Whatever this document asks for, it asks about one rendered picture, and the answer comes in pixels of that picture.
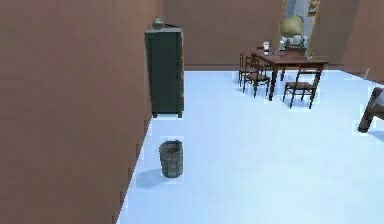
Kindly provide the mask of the dark green cupboard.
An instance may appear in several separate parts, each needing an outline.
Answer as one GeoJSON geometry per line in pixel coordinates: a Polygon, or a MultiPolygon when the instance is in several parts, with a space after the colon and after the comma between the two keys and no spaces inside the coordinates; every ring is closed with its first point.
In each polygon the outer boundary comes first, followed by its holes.
{"type": "Polygon", "coordinates": [[[145,32],[147,69],[152,116],[184,111],[183,32],[167,24],[162,29],[145,32]]]}

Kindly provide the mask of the brown wooden dining table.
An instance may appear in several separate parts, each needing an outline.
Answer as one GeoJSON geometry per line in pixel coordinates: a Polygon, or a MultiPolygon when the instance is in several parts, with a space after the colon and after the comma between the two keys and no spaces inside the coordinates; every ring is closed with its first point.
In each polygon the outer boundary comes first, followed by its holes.
{"type": "Polygon", "coordinates": [[[268,95],[268,99],[270,101],[273,100],[279,70],[286,67],[300,67],[301,65],[319,66],[323,69],[329,63],[324,56],[313,56],[310,60],[308,60],[305,56],[287,56],[277,53],[269,53],[268,55],[265,55],[263,50],[257,49],[250,49],[248,53],[252,57],[259,58],[272,66],[272,76],[268,95]]]}

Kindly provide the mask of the grey woven bin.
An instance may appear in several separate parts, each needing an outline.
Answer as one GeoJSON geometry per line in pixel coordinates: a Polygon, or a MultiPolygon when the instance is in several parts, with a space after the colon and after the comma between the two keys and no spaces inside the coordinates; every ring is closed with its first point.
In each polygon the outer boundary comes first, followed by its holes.
{"type": "Polygon", "coordinates": [[[159,147],[162,174],[178,178],[183,174],[183,144],[179,140],[163,142],[159,147]]]}

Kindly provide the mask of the dark wooden chair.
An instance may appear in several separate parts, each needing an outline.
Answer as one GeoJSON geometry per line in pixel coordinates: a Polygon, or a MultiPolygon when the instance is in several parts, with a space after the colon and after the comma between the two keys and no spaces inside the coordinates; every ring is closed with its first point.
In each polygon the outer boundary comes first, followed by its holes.
{"type": "Polygon", "coordinates": [[[239,56],[238,83],[242,86],[246,83],[247,77],[250,75],[252,58],[245,53],[239,56]]]}
{"type": "Polygon", "coordinates": [[[300,95],[300,100],[303,100],[305,96],[310,97],[309,108],[312,108],[317,87],[321,78],[323,66],[321,64],[302,64],[299,66],[295,80],[292,82],[286,82],[284,86],[283,98],[286,98],[287,93],[291,94],[289,108],[292,108],[294,98],[300,95]],[[311,75],[313,80],[311,82],[302,80],[305,75],[311,75]]]}
{"type": "Polygon", "coordinates": [[[265,85],[268,89],[270,86],[270,77],[266,75],[265,66],[256,57],[247,56],[244,64],[244,83],[250,83],[253,86],[253,97],[256,97],[258,87],[265,85]]]}

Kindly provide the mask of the brown wooden bed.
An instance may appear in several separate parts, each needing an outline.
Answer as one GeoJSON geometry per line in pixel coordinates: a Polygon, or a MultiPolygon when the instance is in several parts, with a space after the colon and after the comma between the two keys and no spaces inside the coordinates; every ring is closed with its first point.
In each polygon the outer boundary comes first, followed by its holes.
{"type": "Polygon", "coordinates": [[[367,133],[374,117],[384,120],[384,88],[373,89],[357,130],[367,133]]]}

